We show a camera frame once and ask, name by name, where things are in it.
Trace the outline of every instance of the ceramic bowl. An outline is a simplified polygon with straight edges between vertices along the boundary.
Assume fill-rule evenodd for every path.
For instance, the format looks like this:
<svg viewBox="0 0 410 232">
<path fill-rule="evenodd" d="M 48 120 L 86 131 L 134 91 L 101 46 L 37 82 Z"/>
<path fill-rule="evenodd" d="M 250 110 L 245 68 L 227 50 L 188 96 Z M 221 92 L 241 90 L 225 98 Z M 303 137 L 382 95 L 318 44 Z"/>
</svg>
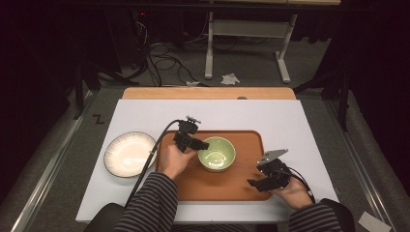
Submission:
<svg viewBox="0 0 410 232">
<path fill-rule="evenodd" d="M 226 138 L 209 137 L 204 142 L 209 143 L 209 148 L 208 150 L 200 150 L 198 157 L 202 165 L 209 171 L 224 171 L 235 160 L 235 147 Z"/>
</svg>

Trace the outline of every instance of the striped shirt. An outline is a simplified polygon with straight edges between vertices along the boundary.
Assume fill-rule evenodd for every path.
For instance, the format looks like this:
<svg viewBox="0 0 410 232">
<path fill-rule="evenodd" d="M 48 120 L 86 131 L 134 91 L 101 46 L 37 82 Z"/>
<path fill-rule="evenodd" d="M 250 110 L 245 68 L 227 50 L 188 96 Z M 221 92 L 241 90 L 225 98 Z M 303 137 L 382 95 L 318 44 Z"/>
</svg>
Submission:
<svg viewBox="0 0 410 232">
<path fill-rule="evenodd" d="M 342 231 L 332 208 L 317 203 L 293 213 L 289 219 L 289 231 Z"/>
<path fill-rule="evenodd" d="M 166 232 L 166 231 L 244 231 L 241 225 L 207 225 L 212 230 L 203 230 L 206 225 L 174 226 L 177 212 L 177 186 L 166 175 L 152 172 L 144 185 L 132 198 L 114 231 Z M 341 231 L 332 208 L 317 203 L 293 213 L 289 231 Z"/>
<path fill-rule="evenodd" d="M 162 173 L 152 172 L 133 196 L 114 231 L 170 231 L 177 206 L 175 183 Z"/>
</svg>

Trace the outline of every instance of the wooden tray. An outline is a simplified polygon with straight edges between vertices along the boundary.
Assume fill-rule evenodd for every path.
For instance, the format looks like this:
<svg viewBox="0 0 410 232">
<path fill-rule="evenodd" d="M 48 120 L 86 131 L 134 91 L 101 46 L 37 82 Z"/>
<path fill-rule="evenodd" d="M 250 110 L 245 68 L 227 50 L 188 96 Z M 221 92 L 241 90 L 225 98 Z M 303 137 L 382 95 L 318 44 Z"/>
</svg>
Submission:
<svg viewBox="0 0 410 232">
<path fill-rule="evenodd" d="M 174 143 L 175 131 L 169 131 L 158 149 L 161 151 Z M 262 201 L 270 197 L 268 192 L 259 192 L 247 179 L 264 178 L 256 168 L 263 155 L 262 140 L 253 130 L 202 130 L 194 137 L 204 140 L 220 136 L 228 139 L 236 150 L 236 159 L 225 171 L 214 173 L 205 169 L 198 157 L 190 160 L 187 169 L 175 180 L 180 201 Z"/>
</svg>

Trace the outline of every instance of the white plate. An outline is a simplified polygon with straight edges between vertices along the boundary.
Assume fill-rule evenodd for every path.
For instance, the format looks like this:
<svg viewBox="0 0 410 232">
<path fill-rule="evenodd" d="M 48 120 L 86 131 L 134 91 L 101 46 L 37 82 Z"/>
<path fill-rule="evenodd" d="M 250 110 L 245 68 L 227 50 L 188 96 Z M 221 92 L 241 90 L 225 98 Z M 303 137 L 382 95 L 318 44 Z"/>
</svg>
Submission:
<svg viewBox="0 0 410 232">
<path fill-rule="evenodd" d="M 127 132 L 115 138 L 106 148 L 103 158 L 106 169 L 118 177 L 131 177 L 141 173 L 155 140 L 139 131 Z M 153 164 L 157 153 L 151 159 Z"/>
</svg>

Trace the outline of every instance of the person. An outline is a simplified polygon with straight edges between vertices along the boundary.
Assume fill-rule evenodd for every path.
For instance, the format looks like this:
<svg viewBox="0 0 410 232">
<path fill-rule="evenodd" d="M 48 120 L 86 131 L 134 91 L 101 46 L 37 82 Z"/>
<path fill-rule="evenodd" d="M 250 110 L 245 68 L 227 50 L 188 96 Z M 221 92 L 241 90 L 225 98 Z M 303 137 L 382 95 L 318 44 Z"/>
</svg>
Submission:
<svg viewBox="0 0 410 232">
<path fill-rule="evenodd" d="M 197 151 L 181 152 L 176 145 L 165 148 L 157 172 L 148 175 L 133 196 L 114 231 L 171 231 L 178 207 L 174 179 L 187 167 Z M 290 231 L 342 231 L 333 209 L 313 204 L 305 186 L 291 178 L 286 188 L 271 190 L 295 210 L 289 219 Z"/>
</svg>

